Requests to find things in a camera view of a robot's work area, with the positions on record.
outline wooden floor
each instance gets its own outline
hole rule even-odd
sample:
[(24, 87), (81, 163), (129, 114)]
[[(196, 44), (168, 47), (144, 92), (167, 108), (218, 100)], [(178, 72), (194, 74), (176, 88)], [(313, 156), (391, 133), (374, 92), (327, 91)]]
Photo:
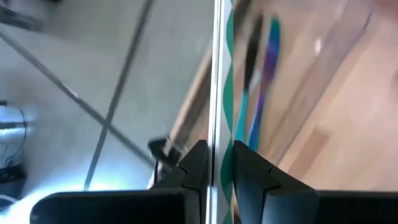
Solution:
[(398, 190), (398, 23), (375, 15), (280, 163), (317, 189)]

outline wooden surface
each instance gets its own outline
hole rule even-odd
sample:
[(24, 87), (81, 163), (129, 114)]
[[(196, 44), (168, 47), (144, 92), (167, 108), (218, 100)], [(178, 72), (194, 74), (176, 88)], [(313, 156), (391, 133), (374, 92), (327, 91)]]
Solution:
[[(281, 24), (281, 49), (277, 72), (267, 94), (266, 107), (261, 124), (259, 153), (278, 164), (300, 132), (308, 115), (322, 97), (330, 80), (344, 60), (367, 18), (352, 11), (336, 15), (336, 1), (330, 4), (300, 1), (261, 2), (254, 7), (264, 14), (262, 43), (257, 56), (257, 69), (262, 70), (264, 50), (269, 28), (269, 16), (276, 13)], [(234, 51), (234, 105), (235, 118), (241, 101), (244, 76), (244, 56), (248, 35), (243, 33), (235, 40)], [(256, 107), (259, 85), (249, 97), (249, 113), (246, 132), (250, 129)]]
[(398, 190), (397, 24), (375, 15), (280, 168), (317, 189)]

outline wooden plank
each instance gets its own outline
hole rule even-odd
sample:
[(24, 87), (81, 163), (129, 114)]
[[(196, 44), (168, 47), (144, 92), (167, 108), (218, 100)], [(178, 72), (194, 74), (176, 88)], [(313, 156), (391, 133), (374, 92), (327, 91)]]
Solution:
[[(337, 74), (344, 78), (330, 85), (280, 167), (317, 189), (396, 191), (397, 22), (379, 16), (358, 47), (350, 55), (353, 63)], [(314, 130), (328, 140), (302, 156)]]
[(184, 146), (197, 118), (210, 98), (211, 49), (209, 48), (195, 75), (188, 95), (183, 102), (177, 119), (170, 133), (170, 141), (177, 146)]

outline tile floor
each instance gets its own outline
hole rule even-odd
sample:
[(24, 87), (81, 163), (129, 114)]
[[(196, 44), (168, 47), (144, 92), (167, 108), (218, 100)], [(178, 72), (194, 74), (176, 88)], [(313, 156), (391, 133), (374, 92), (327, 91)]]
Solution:
[[(144, 1), (65, 0), (43, 32), (4, 24), (0, 32), (105, 118)], [(111, 121), (145, 153), (147, 141), (167, 134), (177, 117), (211, 42), (213, 7), (212, 0), (154, 2)], [(28, 223), (33, 204), (48, 194), (83, 190), (103, 128), (42, 72), (0, 39), (0, 99), (22, 109), (29, 124), (23, 156), (28, 178), (24, 199), (10, 211), (11, 223)], [(20, 119), (12, 108), (0, 116)], [(23, 131), (14, 135), (6, 155), (15, 153)], [(108, 132), (89, 189), (144, 189), (152, 169)]]

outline cable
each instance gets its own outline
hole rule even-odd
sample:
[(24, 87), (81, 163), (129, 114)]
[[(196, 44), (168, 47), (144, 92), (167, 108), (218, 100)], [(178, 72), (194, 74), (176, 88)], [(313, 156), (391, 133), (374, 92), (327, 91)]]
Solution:
[(4, 150), (4, 153), (3, 153), (2, 156), (1, 156), (0, 162), (4, 159), (4, 156), (7, 154), (7, 151), (8, 151), (8, 149), (9, 149), (9, 146), (10, 146), (10, 145), (7, 145), (6, 149)]
[(159, 160), (156, 160), (155, 163), (155, 173), (154, 173), (154, 185), (157, 184), (157, 173), (159, 168)]
[(0, 199), (6, 200), (6, 201), (11, 202), (11, 203), (18, 202), (17, 199), (15, 199), (13, 197), (10, 197), (10, 196), (7, 196), (7, 195), (2, 195), (2, 194), (0, 194)]
[[(16, 156), (21, 150), (22, 150), (21, 157), (23, 156), (23, 152), (24, 152), (24, 151), (23, 151), (23, 147), (24, 147), (24, 144), (25, 144), (25, 142), (26, 142), (26, 137), (27, 137), (27, 121), (26, 121), (26, 117), (25, 117), (24, 112), (23, 112), (19, 107), (17, 107), (17, 106), (15, 106), (15, 105), (12, 105), (12, 104), (8, 103), (6, 100), (0, 100), (0, 106), (4, 106), (4, 107), (12, 106), (12, 107), (14, 107), (15, 109), (19, 110), (19, 112), (21, 113), (23, 122), (24, 122), (24, 137), (23, 137), (23, 139), (22, 139), (22, 142), (21, 142), (21, 144), (20, 144), (18, 150), (17, 150), (12, 156), (10, 156), (10, 157), (8, 157), (8, 158), (6, 159), (6, 163), (8, 163), (8, 166), (10, 167), (10, 166), (12, 166), (13, 163), (15, 163), (15, 156)], [(4, 156), (6, 155), (6, 152), (7, 152), (8, 149), (9, 149), (9, 145), (7, 146), (6, 150), (4, 150), (4, 154), (2, 155), (2, 158), (1, 158), (0, 161), (2, 161), (2, 160), (4, 159)]]
[(24, 112), (23, 112), (20, 108), (18, 108), (17, 106), (14, 106), (14, 105), (10, 105), (10, 104), (8, 104), (8, 105), (9, 105), (9, 106), (13, 106), (13, 107), (15, 107), (17, 110), (19, 110), (19, 112), (20, 112), (21, 115), (22, 115), (23, 122), (24, 122), (24, 138), (22, 139), (21, 145), (19, 146), (18, 150), (14, 153), (14, 155), (12, 155), (11, 157), (8, 157), (8, 158), (7, 158), (9, 161), (10, 161), (10, 160), (13, 160), (13, 161), (10, 161), (10, 162), (15, 162), (15, 161), (14, 161), (14, 157), (18, 154), (19, 151), (21, 151), (21, 149), (24, 147), (25, 142), (26, 142), (26, 136), (27, 136), (27, 122), (26, 122), (25, 114), (24, 114)]

